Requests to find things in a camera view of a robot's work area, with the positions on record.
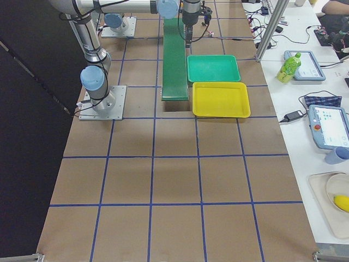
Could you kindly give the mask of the green plastic tray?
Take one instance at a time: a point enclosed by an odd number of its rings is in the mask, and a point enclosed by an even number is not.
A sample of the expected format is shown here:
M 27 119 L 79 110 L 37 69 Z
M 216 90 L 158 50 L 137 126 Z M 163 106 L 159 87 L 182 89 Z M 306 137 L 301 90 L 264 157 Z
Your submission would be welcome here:
M 190 55 L 187 57 L 190 82 L 239 82 L 236 57 L 233 55 Z

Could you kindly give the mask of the green conveyor belt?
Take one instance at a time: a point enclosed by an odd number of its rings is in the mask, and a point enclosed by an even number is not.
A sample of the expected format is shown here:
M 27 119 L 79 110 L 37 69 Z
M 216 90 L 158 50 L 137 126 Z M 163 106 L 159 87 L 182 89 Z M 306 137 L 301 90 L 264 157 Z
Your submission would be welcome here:
M 188 100 L 186 52 L 183 23 L 177 18 L 164 20 L 163 36 L 163 101 Z

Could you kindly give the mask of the yellow plastic tray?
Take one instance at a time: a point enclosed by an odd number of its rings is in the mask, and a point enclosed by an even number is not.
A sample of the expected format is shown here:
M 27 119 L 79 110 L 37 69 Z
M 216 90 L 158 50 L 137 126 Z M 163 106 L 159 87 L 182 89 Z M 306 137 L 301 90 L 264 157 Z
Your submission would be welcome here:
M 247 86 L 242 82 L 195 82 L 192 112 L 198 117 L 248 118 L 251 110 Z

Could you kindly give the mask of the green tea bottle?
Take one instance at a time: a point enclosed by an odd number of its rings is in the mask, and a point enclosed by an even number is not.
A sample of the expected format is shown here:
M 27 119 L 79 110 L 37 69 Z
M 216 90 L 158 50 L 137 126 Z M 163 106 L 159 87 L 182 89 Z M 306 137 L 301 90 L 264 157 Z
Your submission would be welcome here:
M 301 66 L 301 53 L 297 52 L 289 57 L 280 68 L 276 78 L 282 83 L 288 83 L 295 75 L 297 69 Z

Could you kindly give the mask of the far teach pendant tablet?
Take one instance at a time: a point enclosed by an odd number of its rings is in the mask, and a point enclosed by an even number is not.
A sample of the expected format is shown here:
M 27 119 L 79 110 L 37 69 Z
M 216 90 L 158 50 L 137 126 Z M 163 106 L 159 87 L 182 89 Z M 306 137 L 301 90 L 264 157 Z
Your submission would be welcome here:
M 294 75 L 296 81 L 324 81 L 326 79 L 324 72 L 311 51 L 286 50 L 284 52 L 284 60 L 295 56 L 296 53 L 301 54 L 301 65 Z

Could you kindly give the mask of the teach pendant tablet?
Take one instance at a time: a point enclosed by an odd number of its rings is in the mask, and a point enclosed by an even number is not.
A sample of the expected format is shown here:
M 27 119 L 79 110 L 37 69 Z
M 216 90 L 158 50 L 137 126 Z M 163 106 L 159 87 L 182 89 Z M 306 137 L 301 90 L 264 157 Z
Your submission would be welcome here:
M 312 137 L 318 148 L 348 148 L 348 118 L 344 108 L 310 105 L 308 118 Z
M 295 56 L 296 53 L 301 54 L 301 65 L 294 75 L 296 81 L 324 81 L 326 79 L 324 72 L 311 51 L 286 50 L 284 52 L 284 60 Z

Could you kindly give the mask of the black power adapter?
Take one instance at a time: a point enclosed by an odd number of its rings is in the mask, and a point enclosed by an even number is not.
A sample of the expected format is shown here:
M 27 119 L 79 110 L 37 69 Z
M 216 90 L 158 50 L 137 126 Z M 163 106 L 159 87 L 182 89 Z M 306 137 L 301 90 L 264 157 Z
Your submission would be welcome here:
M 285 114 L 284 118 L 280 121 L 280 123 L 289 123 L 303 117 L 304 117 L 304 114 L 300 110 L 293 111 Z

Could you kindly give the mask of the blue patterned cloth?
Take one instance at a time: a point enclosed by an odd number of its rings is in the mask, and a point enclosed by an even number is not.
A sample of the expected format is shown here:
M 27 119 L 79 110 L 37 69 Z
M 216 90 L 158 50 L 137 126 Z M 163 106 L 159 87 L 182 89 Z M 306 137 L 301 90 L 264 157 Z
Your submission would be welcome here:
M 308 109 L 310 108 L 311 105 L 341 107 L 342 96 L 329 96 L 329 97 L 305 96 L 304 101 Z

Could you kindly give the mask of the near teach pendant tablet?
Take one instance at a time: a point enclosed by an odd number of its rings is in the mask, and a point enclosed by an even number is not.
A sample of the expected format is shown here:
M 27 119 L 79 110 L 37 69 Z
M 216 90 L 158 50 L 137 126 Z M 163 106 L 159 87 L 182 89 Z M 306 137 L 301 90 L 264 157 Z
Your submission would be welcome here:
M 310 105 L 308 118 L 312 137 L 318 148 L 348 148 L 348 118 L 344 108 Z

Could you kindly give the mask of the light blue cup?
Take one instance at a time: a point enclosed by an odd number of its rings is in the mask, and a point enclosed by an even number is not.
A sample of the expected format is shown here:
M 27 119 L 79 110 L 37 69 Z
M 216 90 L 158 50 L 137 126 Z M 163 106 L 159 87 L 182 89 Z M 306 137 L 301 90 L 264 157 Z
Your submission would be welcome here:
M 348 160 L 348 148 L 336 147 L 331 152 L 329 152 L 324 161 L 327 164 L 339 164 Z

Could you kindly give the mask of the beige bowl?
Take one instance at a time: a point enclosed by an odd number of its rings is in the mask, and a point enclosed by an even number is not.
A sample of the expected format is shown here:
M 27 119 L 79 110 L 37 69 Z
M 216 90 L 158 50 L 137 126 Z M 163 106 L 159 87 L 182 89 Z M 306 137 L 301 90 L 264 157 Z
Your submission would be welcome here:
M 331 176 L 327 181 L 326 191 L 330 202 L 335 206 L 333 200 L 336 195 L 348 196 L 348 174 L 336 174 Z

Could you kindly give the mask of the yellow banana toy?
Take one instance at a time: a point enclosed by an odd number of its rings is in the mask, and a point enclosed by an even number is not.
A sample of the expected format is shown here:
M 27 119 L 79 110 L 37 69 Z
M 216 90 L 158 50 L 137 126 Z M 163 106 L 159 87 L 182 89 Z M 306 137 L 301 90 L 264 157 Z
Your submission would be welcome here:
M 336 195 L 334 197 L 334 204 L 339 209 L 348 212 L 349 211 L 349 197 L 345 195 Z

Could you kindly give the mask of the beige serving tray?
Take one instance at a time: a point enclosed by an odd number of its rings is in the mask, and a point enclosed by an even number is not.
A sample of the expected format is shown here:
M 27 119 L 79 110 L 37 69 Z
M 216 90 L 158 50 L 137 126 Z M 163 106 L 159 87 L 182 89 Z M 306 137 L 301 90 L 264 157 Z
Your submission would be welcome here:
M 310 187 L 315 199 L 323 212 L 333 235 L 339 239 L 348 238 L 348 213 L 337 209 L 329 200 L 326 191 L 328 179 L 336 174 L 347 174 L 344 172 L 328 172 L 323 174 L 311 175 L 309 177 Z

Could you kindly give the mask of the aluminium frame post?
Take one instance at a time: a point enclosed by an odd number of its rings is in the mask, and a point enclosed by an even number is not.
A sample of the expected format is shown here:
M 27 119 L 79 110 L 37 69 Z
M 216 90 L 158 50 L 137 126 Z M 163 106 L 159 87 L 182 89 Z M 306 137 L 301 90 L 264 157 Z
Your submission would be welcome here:
M 258 49 L 257 49 L 257 53 L 255 55 L 255 59 L 256 59 L 256 62 L 260 62 L 262 60 L 262 57 L 265 53 L 265 51 L 267 50 L 267 47 L 272 39 L 272 36 L 275 32 L 275 29 L 287 7 L 289 3 L 289 0 L 282 0 L 282 1 L 278 1 L 276 6 L 275 6 L 275 9 L 274 9 L 274 12 L 272 13 L 272 16 L 269 20 L 269 23 L 268 23 L 268 26 L 267 26 L 267 29 L 261 39 L 261 42 L 258 46 Z

